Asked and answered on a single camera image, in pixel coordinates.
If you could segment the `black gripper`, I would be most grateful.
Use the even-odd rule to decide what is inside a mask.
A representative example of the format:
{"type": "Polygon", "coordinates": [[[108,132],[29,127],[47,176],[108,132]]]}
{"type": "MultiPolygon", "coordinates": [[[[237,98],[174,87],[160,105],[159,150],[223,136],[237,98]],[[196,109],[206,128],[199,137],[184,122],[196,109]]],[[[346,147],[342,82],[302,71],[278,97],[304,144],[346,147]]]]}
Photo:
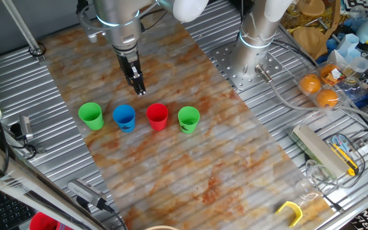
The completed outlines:
{"type": "Polygon", "coordinates": [[[144,78],[141,72],[141,64],[137,49],[116,49],[116,54],[118,56],[120,68],[126,75],[128,84],[134,88],[137,95],[144,95],[146,93],[146,88],[144,86],[144,78]]]}

